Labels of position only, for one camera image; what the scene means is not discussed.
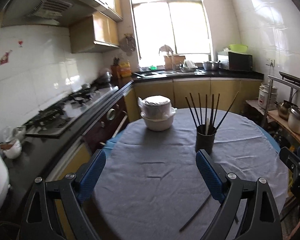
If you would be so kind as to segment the kitchen window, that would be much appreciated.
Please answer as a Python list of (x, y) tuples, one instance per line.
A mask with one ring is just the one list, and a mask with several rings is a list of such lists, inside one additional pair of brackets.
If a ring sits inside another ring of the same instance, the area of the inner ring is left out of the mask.
[(194, 63), (211, 59), (210, 26), (203, 0), (130, 0), (140, 67), (165, 64), (159, 48)]

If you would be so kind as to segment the black kitchen countertop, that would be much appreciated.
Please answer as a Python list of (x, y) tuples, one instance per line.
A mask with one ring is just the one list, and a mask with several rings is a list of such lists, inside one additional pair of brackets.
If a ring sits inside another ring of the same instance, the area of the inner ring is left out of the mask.
[(231, 77), (264, 80), (264, 75), (255, 71), (233, 71), (221, 69), (217, 72), (202, 71), (194, 74), (165, 75), (159, 73), (148, 77), (127, 77), (111, 81), (119, 88), (108, 100), (94, 106), (77, 119), (57, 138), (33, 138), (25, 136), (21, 142), (21, 154), (16, 159), (5, 159), (10, 178), (10, 189), (0, 214), (4, 219), (17, 222), (23, 213), (29, 191), (36, 177), (47, 178), (63, 155), (81, 143), (83, 133), (100, 117), (117, 99), (124, 97), (125, 91), (133, 83), (157, 80), (170, 80), (195, 77)]

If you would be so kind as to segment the white rice cooker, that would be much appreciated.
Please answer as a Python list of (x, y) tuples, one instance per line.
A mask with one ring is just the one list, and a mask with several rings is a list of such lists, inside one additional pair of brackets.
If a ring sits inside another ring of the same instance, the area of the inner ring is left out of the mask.
[[(266, 109), (269, 95), (269, 85), (267, 83), (261, 83), (258, 94), (258, 105), (262, 109)], [(269, 110), (275, 109), (275, 102), (277, 101), (277, 87), (273, 86), (271, 90), (271, 97), (269, 102)]]

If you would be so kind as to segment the green plastic basin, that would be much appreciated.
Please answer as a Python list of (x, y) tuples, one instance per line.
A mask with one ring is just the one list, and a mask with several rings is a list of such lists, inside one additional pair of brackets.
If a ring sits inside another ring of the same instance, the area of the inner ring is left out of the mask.
[(230, 44), (229, 49), (236, 53), (246, 53), (248, 51), (248, 46), (243, 44)]

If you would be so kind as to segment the gas stove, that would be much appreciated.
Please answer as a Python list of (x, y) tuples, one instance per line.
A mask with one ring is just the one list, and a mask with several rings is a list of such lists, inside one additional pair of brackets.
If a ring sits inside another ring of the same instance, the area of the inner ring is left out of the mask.
[(108, 100), (119, 88), (111, 84), (71, 93), (31, 119), (25, 135), (33, 138), (57, 138), (85, 112)]

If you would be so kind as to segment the black chopstick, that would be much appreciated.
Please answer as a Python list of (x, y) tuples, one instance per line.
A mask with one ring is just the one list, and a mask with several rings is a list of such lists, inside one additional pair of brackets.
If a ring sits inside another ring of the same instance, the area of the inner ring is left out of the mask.
[(201, 206), (197, 209), (197, 211), (189, 218), (189, 220), (179, 229), (179, 232), (184, 231), (189, 224), (195, 219), (195, 217), (198, 215), (198, 213), (200, 213), (200, 211), (203, 209), (203, 207), (207, 204), (207, 202), (209, 201), (209, 199), (211, 198), (211, 194), (209, 194), (206, 199), (203, 201), (203, 203), (201, 204)]

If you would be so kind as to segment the grey table cloth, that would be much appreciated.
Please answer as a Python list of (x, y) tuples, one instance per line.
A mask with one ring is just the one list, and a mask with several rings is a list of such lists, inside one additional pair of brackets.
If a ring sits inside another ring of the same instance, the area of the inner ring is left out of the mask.
[[(93, 192), (94, 203), (121, 239), (200, 239), (219, 202), (210, 198), (179, 232), (209, 195), (196, 166), (196, 128), (190, 111), (177, 110), (165, 131), (147, 128), (140, 145), (147, 145), (149, 139), (155, 144), (145, 151), (107, 156)], [(211, 158), (241, 179), (265, 178), (278, 210), (283, 209), (288, 169), (254, 122), (228, 113), (216, 133)]]

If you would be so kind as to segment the range hood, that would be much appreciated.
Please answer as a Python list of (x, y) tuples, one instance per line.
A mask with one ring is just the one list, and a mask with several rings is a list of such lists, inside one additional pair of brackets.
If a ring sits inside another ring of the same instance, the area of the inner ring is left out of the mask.
[(106, 10), (100, 0), (11, 0), (2, 25), (54, 25), (67, 27), (96, 11)]

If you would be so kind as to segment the yellow bottle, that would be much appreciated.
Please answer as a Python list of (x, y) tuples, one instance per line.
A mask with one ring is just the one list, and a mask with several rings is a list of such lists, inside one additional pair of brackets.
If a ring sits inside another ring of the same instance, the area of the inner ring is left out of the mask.
[(119, 63), (119, 67), (120, 67), (120, 75), (122, 78), (130, 77), (132, 75), (129, 61)]

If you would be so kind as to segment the steel pan on counter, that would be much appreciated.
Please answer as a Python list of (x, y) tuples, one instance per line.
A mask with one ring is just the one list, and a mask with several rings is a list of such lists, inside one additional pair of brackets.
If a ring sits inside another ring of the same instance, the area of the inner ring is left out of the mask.
[(206, 61), (203, 63), (205, 71), (217, 71), (220, 67), (220, 61)]

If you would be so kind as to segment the dark red built-in oven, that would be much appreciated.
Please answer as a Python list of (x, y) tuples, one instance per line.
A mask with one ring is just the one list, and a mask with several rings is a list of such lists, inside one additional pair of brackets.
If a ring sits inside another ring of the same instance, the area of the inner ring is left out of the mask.
[(109, 139), (117, 136), (129, 124), (123, 96), (102, 113), (83, 133), (83, 140), (91, 153), (101, 149)]

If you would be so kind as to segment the white condiment bowl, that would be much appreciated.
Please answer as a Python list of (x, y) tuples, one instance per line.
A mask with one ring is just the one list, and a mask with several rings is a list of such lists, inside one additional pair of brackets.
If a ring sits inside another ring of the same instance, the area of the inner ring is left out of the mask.
[(19, 139), (13, 139), (10, 143), (2, 144), (1, 149), (8, 159), (16, 159), (21, 154), (22, 145)]

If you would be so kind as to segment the black utensil holder cup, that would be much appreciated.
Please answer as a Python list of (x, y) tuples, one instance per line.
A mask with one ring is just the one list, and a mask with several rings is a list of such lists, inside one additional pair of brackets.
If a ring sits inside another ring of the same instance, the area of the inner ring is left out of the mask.
[(215, 140), (216, 129), (213, 126), (210, 126), (207, 134), (205, 134), (205, 132), (205, 125), (199, 125), (197, 127), (195, 152), (198, 152), (199, 150), (205, 150), (207, 154), (211, 154)]

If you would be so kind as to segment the wooden knife block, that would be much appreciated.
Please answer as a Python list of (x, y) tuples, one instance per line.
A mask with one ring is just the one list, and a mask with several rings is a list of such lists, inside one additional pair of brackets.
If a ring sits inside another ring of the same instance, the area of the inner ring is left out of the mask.
[(120, 59), (118, 57), (113, 58), (113, 64), (111, 65), (111, 71), (114, 79), (121, 79), (121, 73), (120, 73), (120, 65), (119, 65)]

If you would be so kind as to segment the yellow upper cabinet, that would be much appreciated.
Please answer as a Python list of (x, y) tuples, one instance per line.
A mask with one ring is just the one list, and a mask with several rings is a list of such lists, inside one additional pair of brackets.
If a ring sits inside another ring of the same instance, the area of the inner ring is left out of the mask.
[(122, 21), (120, 0), (99, 0), (103, 5), (69, 27), (72, 53), (103, 53), (119, 48), (117, 23)]

